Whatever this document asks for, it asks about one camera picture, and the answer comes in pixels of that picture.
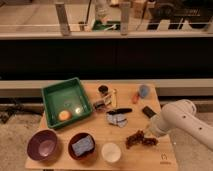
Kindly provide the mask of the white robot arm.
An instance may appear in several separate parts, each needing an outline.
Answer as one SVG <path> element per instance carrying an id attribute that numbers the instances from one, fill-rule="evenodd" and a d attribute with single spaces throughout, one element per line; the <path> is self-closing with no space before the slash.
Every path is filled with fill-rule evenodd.
<path id="1" fill-rule="evenodd" d="M 150 119 L 148 130 L 156 137 L 165 136 L 174 128 L 181 129 L 213 151 L 213 126 L 199 120 L 197 108 L 190 100 L 165 104 L 159 114 Z"/>

